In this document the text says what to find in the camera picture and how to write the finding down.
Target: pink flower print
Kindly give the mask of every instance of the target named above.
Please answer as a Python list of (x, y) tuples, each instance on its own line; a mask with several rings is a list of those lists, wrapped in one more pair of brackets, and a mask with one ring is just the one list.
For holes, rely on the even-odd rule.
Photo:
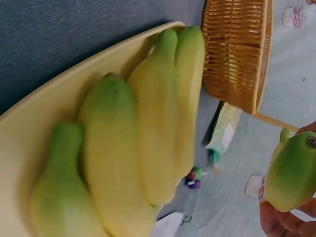
[(294, 19), (293, 19), (293, 25), (295, 28), (301, 28), (303, 24), (306, 21), (306, 15), (304, 12), (303, 7), (294, 8)]

